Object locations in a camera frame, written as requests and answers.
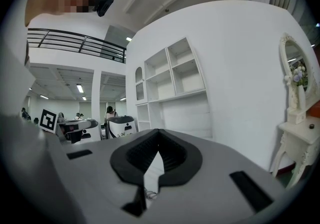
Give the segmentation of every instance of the ornate mirror frame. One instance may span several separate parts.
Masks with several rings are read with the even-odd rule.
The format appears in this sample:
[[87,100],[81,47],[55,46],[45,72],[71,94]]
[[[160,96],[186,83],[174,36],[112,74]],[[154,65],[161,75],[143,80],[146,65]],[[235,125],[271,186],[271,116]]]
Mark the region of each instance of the ornate mirror frame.
[[[290,70],[290,66],[288,64],[286,48],[285,44],[287,41],[293,43],[298,49],[300,49],[300,53],[304,59],[305,67],[308,74],[308,87],[305,91],[305,109],[301,109],[299,107],[299,97],[298,97],[298,87],[294,83],[293,75]],[[307,55],[302,50],[302,47],[295,41],[295,39],[287,33],[284,33],[280,40],[280,56],[282,60],[282,65],[285,70],[285,81],[286,85],[289,89],[289,107],[287,109],[287,120],[290,123],[298,124],[301,123],[306,118],[306,111],[314,105],[317,101],[320,100],[320,90],[315,80],[315,74],[313,71],[313,67],[310,64],[310,60]]]

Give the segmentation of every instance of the vanity mirror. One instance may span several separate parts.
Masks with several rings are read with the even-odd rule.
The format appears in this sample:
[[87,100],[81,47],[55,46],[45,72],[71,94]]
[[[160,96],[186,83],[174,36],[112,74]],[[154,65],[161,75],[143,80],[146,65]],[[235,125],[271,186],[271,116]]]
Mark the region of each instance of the vanity mirror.
[[320,100],[319,87],[307,55],[287,33],[280,41],[280,55],[289,89],[287,120],[298,124],[306,118],[306,111]]

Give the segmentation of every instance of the desk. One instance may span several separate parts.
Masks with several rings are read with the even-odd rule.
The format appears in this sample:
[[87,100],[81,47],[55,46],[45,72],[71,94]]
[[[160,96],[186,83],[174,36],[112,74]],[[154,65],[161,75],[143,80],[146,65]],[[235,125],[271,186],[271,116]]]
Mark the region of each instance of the desk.
[[[314,129],[309,128],[310,124],[315,125]],[[281,158],[284,153],[287,153],[296,162],[293,176],[287,185],[287,188],[290,188],[299,181],[305,167],[312,165],[318,156],[320,147],[320,118],[307,116],[299,124],[285,122],[279,125],[279,129],[284,134],[281,138],[281,147],[275,156],[272,174],[274,177],[276,176]]]

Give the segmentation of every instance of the person's neck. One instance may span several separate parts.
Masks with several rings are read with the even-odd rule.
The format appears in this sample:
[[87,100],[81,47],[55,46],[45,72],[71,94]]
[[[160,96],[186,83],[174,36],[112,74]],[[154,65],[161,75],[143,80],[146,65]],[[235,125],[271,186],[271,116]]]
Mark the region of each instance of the person's neck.
[[58,0],[28,0],[24,16],[24,25],[27,27],[31,20],[40,14],[56,13],[58,7]]

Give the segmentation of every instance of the wire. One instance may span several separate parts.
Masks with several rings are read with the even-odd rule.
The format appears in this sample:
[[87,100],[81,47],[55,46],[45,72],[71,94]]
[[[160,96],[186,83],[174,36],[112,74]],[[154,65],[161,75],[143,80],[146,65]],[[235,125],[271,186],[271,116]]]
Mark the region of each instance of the wire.
[[144,191],[144,195],[146,196],[146,198],[148,200],[156,200],[156,196],[158,195],[158,193],[156,192],[153,192],[153,191],[148,191],[146,188],[144,188],[145,191]]

